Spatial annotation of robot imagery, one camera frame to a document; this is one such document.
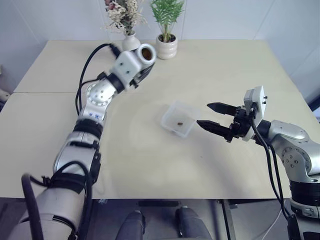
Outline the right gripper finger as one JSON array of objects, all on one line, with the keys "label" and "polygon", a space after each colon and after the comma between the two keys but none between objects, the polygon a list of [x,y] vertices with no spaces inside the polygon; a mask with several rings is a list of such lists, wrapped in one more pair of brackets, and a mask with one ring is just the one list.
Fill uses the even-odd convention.
[{"label": "right gripper finger", "polygon": [[238,109],[236,106],[232,106],[221,102],[208,103],[206,106],[216,113],[230,116],[234,116]]},{"label": "right gripper finger", "polygon": [[210,120],[197,120],[196,123],[205,131],[223,137],[228,143],[234,137],[230,128],[221,126],[219,123]]}]

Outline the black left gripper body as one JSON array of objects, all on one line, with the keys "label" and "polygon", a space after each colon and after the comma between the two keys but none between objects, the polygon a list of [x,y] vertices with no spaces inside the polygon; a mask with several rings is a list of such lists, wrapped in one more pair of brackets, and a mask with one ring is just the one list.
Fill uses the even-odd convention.
[{"label": "black left gripper body", "polygon": [[139,87],[140,82],[142,82],[151,72],[154,64],[148,66],[145,69],[142,69],[137,75],[129,82],[130,86],[134,86],[135,88]]}]

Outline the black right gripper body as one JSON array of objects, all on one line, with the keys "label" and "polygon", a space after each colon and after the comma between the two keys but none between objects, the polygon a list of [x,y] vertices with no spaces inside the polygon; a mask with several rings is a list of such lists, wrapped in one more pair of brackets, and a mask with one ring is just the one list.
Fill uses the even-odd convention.
[{"label": "black right gripper body", "polygon": [[226,140],[233,138],[243,138],[243,140],[250,140],[254,136],[254,131],[251,125],[251,116],[247,114],[246,110],[238,106],[228,106],[226,114],[234,116],[233,122],[230,124],[226,135]]}]

